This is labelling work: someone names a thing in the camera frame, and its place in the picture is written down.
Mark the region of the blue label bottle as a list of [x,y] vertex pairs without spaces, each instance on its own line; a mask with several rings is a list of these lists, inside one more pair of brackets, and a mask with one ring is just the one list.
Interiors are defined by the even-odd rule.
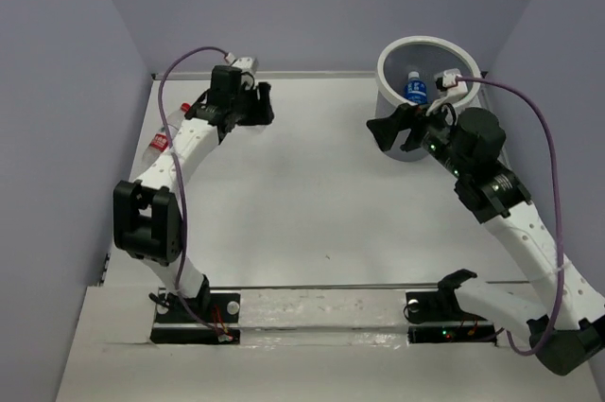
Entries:
[[426,85],[417,71],[410,71],[404,90],[404,98],[415,104],[424,105],[428,102]]

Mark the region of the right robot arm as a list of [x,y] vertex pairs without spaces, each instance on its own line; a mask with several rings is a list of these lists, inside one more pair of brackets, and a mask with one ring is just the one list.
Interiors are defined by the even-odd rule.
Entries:
[[461,269],[433,291],[408,294],[405,314],[414,324],[492,321],[535,349],[551,373],[567,376],[604,349],[604,297],[561,253],[526,187],[500,162],[506,134],[497,117],[469,108],[448,120],[449,110],[441,106],[431,113],[402,104],[367,127],[381,150],[406,132],[402,151],[423,149],[455,177],[461,204],[501,243],[538,300],[519,298]]

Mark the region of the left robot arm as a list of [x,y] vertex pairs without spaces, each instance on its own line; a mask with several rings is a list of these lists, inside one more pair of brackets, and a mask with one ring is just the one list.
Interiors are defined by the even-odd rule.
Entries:
[[270,86],[255,80],[256,71],[257,60],[250,57],[215,66],[209,88],[181,112],[162,153],[112,193],[115,247],[150,268],[167,291],[165,307],[175,307],[190,322],[207,315],[211,294],[208,278],[186,255],[181,191],[234,128],[273,121]]

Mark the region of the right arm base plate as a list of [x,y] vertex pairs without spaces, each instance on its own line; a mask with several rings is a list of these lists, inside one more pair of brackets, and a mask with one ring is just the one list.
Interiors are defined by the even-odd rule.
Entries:
[[411,344],[497,343],[493,323],[462,311],[436,290],[407,292],[403,315]]

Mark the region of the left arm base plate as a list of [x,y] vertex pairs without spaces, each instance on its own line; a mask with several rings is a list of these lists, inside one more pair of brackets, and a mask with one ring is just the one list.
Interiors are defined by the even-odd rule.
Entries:
[[171,345],[236,345],[240,343],[239,313],[241,294],[212,291],[209,305],[195,299],[180,299],[161,289],[148,299],[155,305],[150,340]]

